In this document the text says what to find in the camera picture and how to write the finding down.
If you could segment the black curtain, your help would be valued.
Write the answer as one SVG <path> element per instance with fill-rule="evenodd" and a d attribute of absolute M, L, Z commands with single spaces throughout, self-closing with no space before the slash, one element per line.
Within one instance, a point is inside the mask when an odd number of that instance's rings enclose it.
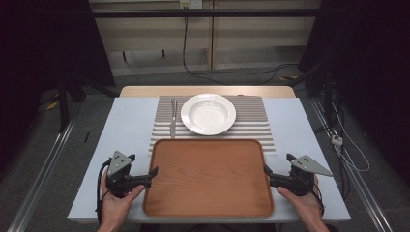
<path fill-rule="evenodd" d="M 0 172 L 16 157 L 47 90 L 113 86 L 90 0 L 0 0 Z"/>
<path fill-rule="evenodd" d="M 329 71 L 386 162 L 410 185 L 410 0 L 321 0 L 299 69 Z"/>

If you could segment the brown wooden tray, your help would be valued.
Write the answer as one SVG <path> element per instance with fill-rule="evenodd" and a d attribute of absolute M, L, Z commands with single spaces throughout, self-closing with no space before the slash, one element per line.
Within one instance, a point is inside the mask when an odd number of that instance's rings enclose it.
<path fill-rule="evenodd" d="M 265 218 L 274 211 L 260 143 L 253 139 L 162 139 L 145 193 L 151 218 Z"/>

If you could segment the white wall socket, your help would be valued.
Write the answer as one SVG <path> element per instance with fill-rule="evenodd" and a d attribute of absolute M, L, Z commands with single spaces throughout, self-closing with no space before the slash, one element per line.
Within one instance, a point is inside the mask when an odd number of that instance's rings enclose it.
<path fill-rule="evenodd" d="M 200 10 L 203 7 L 202 0 L 179 0 L 183 10 Z"/>

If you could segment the person's right hand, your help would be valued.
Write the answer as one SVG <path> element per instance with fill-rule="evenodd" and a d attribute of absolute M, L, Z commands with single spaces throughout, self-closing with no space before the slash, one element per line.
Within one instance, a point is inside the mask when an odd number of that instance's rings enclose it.
<path fill-rule="evenodd" d="M 277 192 L 293 205 L 300 221 L 305 226 L 318 225 L 322 222 L 321 204 L 317 184 L 318 182 L 315 178 L 312 192 L 305 196 L 297 196 L 283 187 L 277 188 Z"/>

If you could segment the aluminium floor rail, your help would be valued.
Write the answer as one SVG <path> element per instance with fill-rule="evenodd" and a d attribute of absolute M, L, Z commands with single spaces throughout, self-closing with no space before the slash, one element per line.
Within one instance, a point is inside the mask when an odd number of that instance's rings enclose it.
<path fill-rule="evenodd" d="M 366 211 L 376 227 L 378 232 L 394 232 L 392 226 L 389 224 L 385 213 L 383 212 L 380 204 L 377 202 L 376 198 L 368 188 L 362 175 L 370 170 L 370 163 L 363 153 L 363 151 L 357 146 L 357 144 L 351 139 L 349 134 L 346 132 L 345 127 L 340 119 L 339 113 L 333 103 L 331 103 L 331 111 L 336 114 L 337 122 L 339 123 L 340 130 L 336 130 L 331 126 L 331 123 L 325 118 L 325 109 L 320 100 L 310 99 L 309 100 L 321 125 L 324 128 L 324 132 L 327 133 L 329 138 L 332 135 L 338 135 L 345 141 L 350 141 L 352 145 L 358 150 L 361 156 L 366 162 L 366 168 L 358 167 L 352 160 L 349 152 L 342 145 L 334 145 L 333 148 L 336 151 L 337 157 L 341 159 L 341 164 L 344 167 L 345 173 L 349 177 L 351 185 L 355 188 L 357 194 L 359 195 L 361 201 L 366 208 Z"/>
<path fill-rule="evenodd" d="M 71 135 L 75 119 L 71 119 L 64 129 L 58 133 L 58 136 L 53 143 L 50 152 L 38 174 L 34 184 L 29 189 L 22 204 L 16 212 L 16 215 L 9 226 L 7 232 L 25 232 L 28 222 L 33 215 L 40 198 L 44 192 L 45 185 L 53 171 L 57 161 L 59 160 L 64 146 Z"/>

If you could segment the black horizontal bar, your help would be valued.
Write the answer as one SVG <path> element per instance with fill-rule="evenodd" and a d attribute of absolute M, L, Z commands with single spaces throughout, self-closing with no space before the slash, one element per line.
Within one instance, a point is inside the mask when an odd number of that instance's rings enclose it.
<path fill-rule="evenodd" d="M 133 11 L 92 11 L 97 18 L 126 17 L 304 17 L 326 15 L 317 9 L 282 10 L 133 10 Z"/>

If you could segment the beige wooden table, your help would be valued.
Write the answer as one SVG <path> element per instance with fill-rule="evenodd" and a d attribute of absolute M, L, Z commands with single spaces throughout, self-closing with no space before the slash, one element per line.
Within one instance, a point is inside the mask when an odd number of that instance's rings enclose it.
<path fill-rule="evenodd" d="M 126 86 L 120 96 L 155 98 L 160 96 L 194 96 L 199 94 L 244 95 L 264 98 L 295 98 L 288 86 Z"/>

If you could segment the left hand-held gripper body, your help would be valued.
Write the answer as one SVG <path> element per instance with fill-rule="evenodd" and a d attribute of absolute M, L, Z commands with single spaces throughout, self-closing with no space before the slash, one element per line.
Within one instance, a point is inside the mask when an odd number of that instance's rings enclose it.
<path fill-rule="evenodd" d="M 143 176 L 130 174 L 132 161 L 128 156 L 115 151 L 107 170 L 106 186 L 108 190 L 118 198 L 124 198 L 135 187 L 144 184 Z"/>

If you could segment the person's left hand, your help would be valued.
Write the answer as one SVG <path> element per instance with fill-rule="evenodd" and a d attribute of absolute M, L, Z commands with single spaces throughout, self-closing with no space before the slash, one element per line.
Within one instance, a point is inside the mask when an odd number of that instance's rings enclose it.
<path fill-rule="evenodd" d="M 143 186 L 135 187 L 131 192 L 127 193 L 124 198 L 118 198 L 111 194 L 106 186 L 106 174 L 102 175 L 102 192 L 105 197 L 102 200 L 102 222 L 121 224 L 126 221 L 132 202 L 137 196 L 145 190 Z"/>

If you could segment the white plate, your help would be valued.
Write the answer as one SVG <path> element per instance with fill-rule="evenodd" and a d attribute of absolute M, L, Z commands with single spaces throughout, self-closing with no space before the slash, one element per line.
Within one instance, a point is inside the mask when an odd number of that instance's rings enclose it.
<path fill-rule="evenodd" d="M 186 128 L 201 135 L 217 135 L 229 130 L 236 121 L 234 104 L 216 94 L 200 94 L 182 106 L 181 119 Z"/>

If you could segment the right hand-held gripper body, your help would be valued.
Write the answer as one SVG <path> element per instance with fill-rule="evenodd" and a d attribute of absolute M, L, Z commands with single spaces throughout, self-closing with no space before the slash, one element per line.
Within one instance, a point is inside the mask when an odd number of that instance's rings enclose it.
<path fill-rule="evenodd" d="M 297 196 L 304 196 L 313 190 L 315 174 L 333 176 L 329 169 L 310 156 L 298 157 L 290 162 L 289 175 L 283 177 L 283 187 Z"/>

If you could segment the striped placemat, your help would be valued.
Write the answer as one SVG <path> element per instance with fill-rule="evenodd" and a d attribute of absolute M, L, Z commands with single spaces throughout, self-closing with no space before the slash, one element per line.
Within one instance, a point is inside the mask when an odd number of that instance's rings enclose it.
<path fill-rule="evenodd" d="M 183 104 L 193 96 L 161 96 L 158 102 L 155 121 L 149 145 L 152 153 L 154 144 L 161 139 L 170 138 L 170 123 L 172 119 L 172 99 L 177 100 L 176 132 L 178 139 L 255 139 L 265 155 L 273 156 L 276 147 L 272 136 L 271 126 L 267 117 L 264 102 L 257 96 L 223 96 L 235 106 L 237 117 L 233 126 L 217 135 L 201 135 L 192 132 L 182 122 L 181 109 Z"/>

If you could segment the silver fork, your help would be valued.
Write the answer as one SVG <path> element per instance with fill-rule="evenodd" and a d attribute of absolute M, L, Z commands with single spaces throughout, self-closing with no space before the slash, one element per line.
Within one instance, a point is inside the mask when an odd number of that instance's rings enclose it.
<path fill-rule="evenodd" d="M 175 138 L 175 132 L 176 132 L 176 115 L 177 115 L 177 100 L 172 99 L 172 119 L 170 123 L 170 137 L 171 139 Z"/>

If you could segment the black metal stand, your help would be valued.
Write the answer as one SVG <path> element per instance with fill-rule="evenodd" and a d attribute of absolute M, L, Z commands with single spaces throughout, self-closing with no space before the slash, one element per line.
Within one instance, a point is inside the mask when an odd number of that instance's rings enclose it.
<path fill-rule="evenodd" d="M 58 96 L 60 105 L 60 132 L 63 132 L 69 123 L 69 108 L 67 102 L 67 89 L 65 86 L 65 78 L 63 75 L 58 80 Z"/>

